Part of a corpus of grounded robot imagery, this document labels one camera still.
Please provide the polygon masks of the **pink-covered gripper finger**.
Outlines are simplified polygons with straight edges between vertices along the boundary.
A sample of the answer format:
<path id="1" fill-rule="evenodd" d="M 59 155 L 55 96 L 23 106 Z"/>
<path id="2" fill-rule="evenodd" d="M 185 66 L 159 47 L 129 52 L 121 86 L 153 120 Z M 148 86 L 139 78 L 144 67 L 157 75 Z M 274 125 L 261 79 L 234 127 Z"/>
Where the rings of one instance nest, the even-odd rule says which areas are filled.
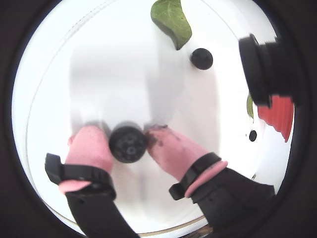
<path id="1" fill-rule="evenodd" d="M 177 180 L 169 189 L 171 197 L 192 199 L 210 226 L 234 224 L 275 197 L 274 186 L 230 169 L 217 154 L 167 126 L 150 128 L 146 138 L 150 156 Z"/>
<path id="2" fill-rule="evenodd" d="M 138 237 L 114 203 L 113 159 L 105 133 L 97 126 L 84 126 L 69 138 L 68 146 L 65 163 L 58 155 L 46 155 L 45 171 L 65 195 L 86 237 Z"/>

